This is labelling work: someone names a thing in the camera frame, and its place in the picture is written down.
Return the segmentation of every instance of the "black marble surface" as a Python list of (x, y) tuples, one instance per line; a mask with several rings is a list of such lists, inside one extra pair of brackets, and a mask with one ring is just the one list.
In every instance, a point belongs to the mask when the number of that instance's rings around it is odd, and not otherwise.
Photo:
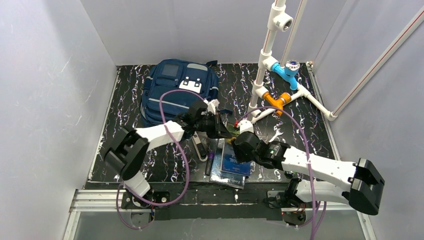
[[(115, 133), (122, 126), (142, 127), (139, 120), (141, 116), (140, 100), (145, 77), (152, 67), (153, 65), (119, 67), (115, 91), (100, 142), (101, 148), (111, 142)], [(251, 63), (218, 64), (213, 69), (219, 76), (219, 108), (234, 111), (234, 116), (223, 117), (230, 123), (234, 123), (236, 118), (239, 119), (248, 108), (252, 83), (256, 77), (258, 66)], [(314, 95), (308, 70), (304, 64), (301, 65), (299, 75), (301, 77), (300, 83)], [(294, 94), (289, 88), (290, 84), (274, 72), (266, 73), (264, 85), (274, 97), (279, 96), (283, 92)], [(258, 106), (266, 105), (268, 103), (259, 99)], [(291, 114), (302, 126), (311, 153), (334, 159), (321, 113), (314, 105), (305, 98), (299, 98), (286, 105), (284, 110)], [(305, 150), (298, 130), (287, 117), (278, 118), (277, 116), (269, 115), (255, 125), (256, 133), (264, 141), (271, 139), (276, 129), (280, 129), (283, 132), (283, 135), (278, 137), (280, 141), (284, 139), (286, 143), (300, 150)], [(208, 177), (204, 176), (206, 164), (199, 161), (193, 143), (188, 140), (181, 142), (181, 145), (189, 160), (190, 181), (207, 182)], [(149, 182), (183, 182), (186, 176), (181, 153), (178, 152), (175, 144), (157, 147), (148, 152), (141, 170)], [(120, 182), (121, 180), (97, 155), (88, 181)], [(251, 175), (246, 182), (287, 182), (287, 180), (282, 172), (278, 170), (266, 169), (252, 163)]]

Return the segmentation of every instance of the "silver object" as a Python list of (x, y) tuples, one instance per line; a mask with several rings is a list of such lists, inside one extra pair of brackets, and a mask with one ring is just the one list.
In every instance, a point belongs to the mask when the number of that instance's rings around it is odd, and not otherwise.
[(286, 68), (290, 69), (291, 71), (296, 71), (301, 68), (301, 64), (298, 61), (295, 60), (289, 60), (285, 62), (284, 65)]
[(277, 131), (275, 131), (275, 135), (268, 141), (268, 143), (274, 141), (276, 139), (276, 137), (282, 135), (284, 132), (280, 132), (280, 129), (277, 128)]

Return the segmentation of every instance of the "white wall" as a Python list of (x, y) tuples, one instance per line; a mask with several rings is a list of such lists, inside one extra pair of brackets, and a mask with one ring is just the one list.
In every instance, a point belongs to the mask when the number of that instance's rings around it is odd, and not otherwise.
[[(291, 58), (315, 59), (346, 0), (309, 1)], [(157, 64), (257, 63), (273, 0), (81, 0), (113, 62)], [(287, 0), (295, 16), (300, 0)], [(290, 32), (279, 32), (273, 56), (280, 60)]]
[(63, 237), (116, 67), (79, 0), (0, 7), (0, 239)]
[[(340, 103), (423, 4), (360, 1), (350, 10), (315, 63), (326, 107)], [(423, 38), (421, 24), (330, 124), (341, 158), (367, 158), (385, 179), (379, 215), (371, 217), (379, 240), (424, 236)]]

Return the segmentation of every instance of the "wrench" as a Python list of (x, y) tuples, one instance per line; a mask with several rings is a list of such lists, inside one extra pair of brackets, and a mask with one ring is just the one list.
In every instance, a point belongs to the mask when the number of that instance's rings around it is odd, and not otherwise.
[(277, 131), (275, 131), (275, 135), (268, 141), (268, 143), (274, 141), (276, 139), (276, 137), (282, 135), (284, 132), (280, 132), (280, 129), (277, 128)]

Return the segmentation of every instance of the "book cover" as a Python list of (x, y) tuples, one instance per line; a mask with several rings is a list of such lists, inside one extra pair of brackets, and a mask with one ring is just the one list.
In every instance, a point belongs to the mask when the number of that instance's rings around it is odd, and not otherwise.
[(238, 163), (233, 146), (228, 141), (225, 141), (222, 150), (221, 171), (248, 177), (251, 175), (251, 163)]
[(213, 139), (213, 141), (218, 141), (218, 143), (215, 152), (215, 157), (213, 158), (212, 170), (210, 171), (209, 180), (217, 184), (243, 189), (245, 187), (245, 176), (221, 171), (221, 162), (223, 156), (222, 153), (225, 139)]

